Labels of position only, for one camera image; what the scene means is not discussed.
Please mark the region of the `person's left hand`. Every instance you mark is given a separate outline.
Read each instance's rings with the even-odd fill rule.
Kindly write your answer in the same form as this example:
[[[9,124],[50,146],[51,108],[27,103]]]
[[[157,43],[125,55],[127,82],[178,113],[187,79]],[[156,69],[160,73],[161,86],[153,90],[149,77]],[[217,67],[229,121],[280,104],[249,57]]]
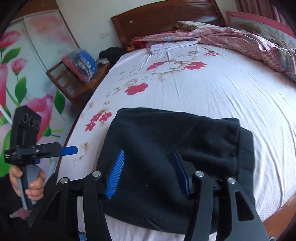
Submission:
[[[22,174],[23,172],[17,166],[11,166],[9,169],[9,178],[11,181],[11,185],[13,187],[13,190],[19,197],[21,196],[21,192],[18,187],[17,178],[21,178]],[[45,179],[46,179],[45,172],[41,170],[38,178],[36,180],[33,180],[30,183],[29,189],[25,190],[25,193],[27,194],[28,198],[31,201],[39,201],[43,198]]]

